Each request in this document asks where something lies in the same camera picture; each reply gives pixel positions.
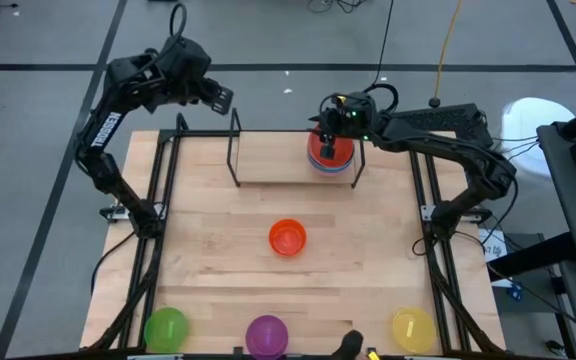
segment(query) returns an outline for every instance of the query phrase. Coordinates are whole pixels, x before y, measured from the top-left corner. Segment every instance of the purple bowl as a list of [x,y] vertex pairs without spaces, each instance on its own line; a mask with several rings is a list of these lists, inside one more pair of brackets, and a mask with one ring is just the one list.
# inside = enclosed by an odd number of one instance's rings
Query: purple bowl
[[275,316],[260,316],[248,326],[246,347],[257,360],[276,360],[288,347],[288,329]]

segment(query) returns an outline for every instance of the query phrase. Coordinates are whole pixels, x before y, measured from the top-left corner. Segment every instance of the white object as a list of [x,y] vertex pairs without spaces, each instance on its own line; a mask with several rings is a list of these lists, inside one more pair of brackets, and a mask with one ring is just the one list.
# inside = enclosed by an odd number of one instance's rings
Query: white object
[[[479,229],[479,241],[483,242],[486,240],[489,233],[489,230]],[[490,238],[488,238],[488,241],[484,244],[486,262],[491,262],[492,260],[506,256],[508,251],[506,250],[506,242],[503,239],[505,239],[503,231],[495,230],[492,232],[492,235],[490,235]],[[492,283],[492,286],[509,288],[512,287],[512,283],[503,279],[495,281]]]
[[[525,139],[537,136],[537,128],[550,125],[555,121],[568,122],[575,115],[566,107],[556,102],[538,98],[523,98],[504,107],[501,116],[502,139]],[[501,149],[508,151],[522,144],[534,142],[536,139],[526,141],[503,141]],[[530,145],[520,147],[505,153],[507,158],[527,150]],[[550,179],[550,171],[544,153],[539,145],[529,151],[514,157],[512,164],[525,173]]]

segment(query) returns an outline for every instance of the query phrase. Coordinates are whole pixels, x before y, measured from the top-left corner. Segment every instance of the yellow bowl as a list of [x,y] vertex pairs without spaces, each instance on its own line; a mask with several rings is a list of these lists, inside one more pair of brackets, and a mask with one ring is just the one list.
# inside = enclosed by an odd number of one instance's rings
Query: yellow bowl
[[428,352],[435,345],[437,330],[432,317],[419,308],[403,308],[392,321],[395,341],[413,354]]

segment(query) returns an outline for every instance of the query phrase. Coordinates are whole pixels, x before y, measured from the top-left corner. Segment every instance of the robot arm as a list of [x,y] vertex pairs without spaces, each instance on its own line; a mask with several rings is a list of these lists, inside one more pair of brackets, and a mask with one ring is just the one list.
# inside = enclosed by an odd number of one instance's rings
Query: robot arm
[[113,60],[104,79],[104,93],[79,134],[75,161],[95,187],[114,195],[130,211],[130,221],[140,238],[161,235],[160,217],[152,202],[140,199],[122,178],[111,154],[104,149],[126,114],[141,106],[153,113],[159,105],[197,104],[225,115],[233,93],[216,81],[205,78],[211,59],[199,44],[170,36],[161,55],[144,54]]
[[320,110],[320,115],[311,119],[319,122],[314,132],[325,144],[322,157],[334,156],[334,139],[342,136],[370,140],[384,151],[415,151],[463,166],[469,179],[468,188],[453,200],[436,204],[432,212],[431,228],[438,238],[452,237],[468,210],[483,200],[505,196],[514,181],[516,170],[503,156],[472,142],[414,129],[406,122],[396,120],[391,112],[394,106],[378,111],[367,92],[333,94],[328,98],[333,100],[335,107]]

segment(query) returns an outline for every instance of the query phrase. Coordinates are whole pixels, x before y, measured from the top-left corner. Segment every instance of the green bowl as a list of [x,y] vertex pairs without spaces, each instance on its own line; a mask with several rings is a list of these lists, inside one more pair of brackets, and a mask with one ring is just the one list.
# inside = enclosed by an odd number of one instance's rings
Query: green bowl
[[146,322],[144,338],[152,353],[176,353],[188,336],[188,320],[175,308],[155,311]]

